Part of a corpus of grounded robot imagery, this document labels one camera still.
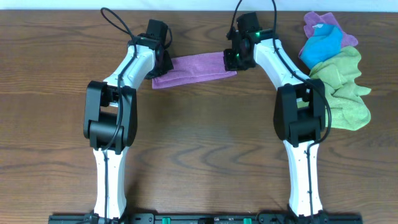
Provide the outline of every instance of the wooden table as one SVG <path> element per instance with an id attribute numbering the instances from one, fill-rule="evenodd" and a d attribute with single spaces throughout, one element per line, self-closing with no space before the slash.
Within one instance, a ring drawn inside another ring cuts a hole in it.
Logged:
<path id="1" fill-rule="evenodd" d="M 135 34 L 148 19 L 173 31 L 172 57 L 222 51 L 231 12 L 119 15 Z M 304 12 L 281 12 L 278 33 L 297 58 Z M 371 122 L 333 129 L 318 154 L 319 191 L 329 212 L 360 212 L 365 223 L 398 219 L 398 14 L 335 13 L 359 40 L 356 83 Z M 259 13 L 272 27 L 272 12 Z M 0 223 L 46 223 L 53 213 L 87 213 L 96 166 L 83 137 L 86 86 L 114 72 L 129 37 L 99 11 L 0 13 Z M 289 165 L 273 124 L 275 89 L 257 67 L 233 78 L 138 91 L 139 128 L 127 155 L 129 210 L 257 213 L 285 210 Z"/>

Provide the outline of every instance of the purple cloth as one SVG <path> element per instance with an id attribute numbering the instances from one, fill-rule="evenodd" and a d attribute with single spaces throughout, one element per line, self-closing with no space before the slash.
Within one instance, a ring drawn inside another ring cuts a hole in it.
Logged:
<path id="1" fill-rule="evenodd" d="M 343 32 L 343 40 L 341 41 L 341 48 L 349 46 L 349 45 L 353 46 L 353 47 L 358 45 L 358 40 L 353 35 L 349 35 L 343 31 L 343 29 L 340 27 L 339 23 L 337 22 L 335 16 L 331 12 L 328 12 L 322 16 L 319 16 L 315 12 L 309 12 L 304 16 L 304 21 L 307 24 L 304 26 L 304 32 L 305 32 L 305 35 L 307 36 L 307 38 L 310 38 L 313 36 L 313 33 L 314 33 L 313 26 L 315 26 L 319 23 L 326 23 L 326 24 L 337 26 Z M 303 52 L 303 49 L 301 49 L 298 56 L 301 56 L 302 52 Z"/>
<path id="2" fill-rule="evenodd" d="M 204 82 L 236 75 L 224 68 L 224 53 L 206 53 L 172 58 L 174 69 L 152 79 L 152 88 L 167 88 L 188 83 Z"/>

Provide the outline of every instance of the pile of cloth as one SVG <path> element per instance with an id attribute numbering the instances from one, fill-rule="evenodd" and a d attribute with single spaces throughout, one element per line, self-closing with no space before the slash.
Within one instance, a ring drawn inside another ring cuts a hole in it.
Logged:
<path id="1" fill-rule="evenodd" d="M 343 31 L 331 12 L 322 16 L 309 12 L 304 21 L 308 40 L 298 56 L 311 69 L 310 78 L 319 78 L 325 84 L 331 127 L 352 131 L 362 128 L 370 122 L 371 114 L 361 96 L 371 89 L 354 82 L 361 75 L 361 54 L 354 48 L 358 40 Z"/>

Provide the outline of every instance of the white wall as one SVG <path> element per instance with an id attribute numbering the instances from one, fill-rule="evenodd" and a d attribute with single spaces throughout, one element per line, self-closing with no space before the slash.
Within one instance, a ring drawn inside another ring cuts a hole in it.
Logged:
<path id="1" fill-rule="evenodd" d="M 398 12 L 398 0 L 275 0 L 279 11 Z M 0 0 L 0 9 L 232 11 L 238 0 Z M 271 0 L 243 0 L 241 11 L 270 11 Z"/>

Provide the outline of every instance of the wooden table top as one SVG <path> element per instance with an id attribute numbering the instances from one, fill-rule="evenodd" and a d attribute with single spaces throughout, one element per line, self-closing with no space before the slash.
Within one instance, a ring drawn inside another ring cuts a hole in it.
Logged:
<path id="1" fill-rule="evenodd" d="M 232 12 L 122 11 L 139 34 L 150 18 L 173 31 L 171 57 L 222 51 Z M 278 33 L 297 58 L 304 12 L 280 12 Z M 272 12 L 260 12 L 272 27 Z M 363 100 L 371 122 L 332 129 L 318 153 L 322 204 L 360 212 L 365 223 L 398 219 L 398 14 L 335 16 L 359 40 Z M 0 223 L 46 223 L 53 213 L 88 213 L 96 165 L 83 136 L 86 86 L 114 72 L 129 37 L 99 11 L 0 13 Z M 138 132 L 127 154 L 130 210 L 257 213 L 285 210 L 289 164 L 272 117 L 275 89 L 260 67 L 224 80 L 138 91 Z"/>

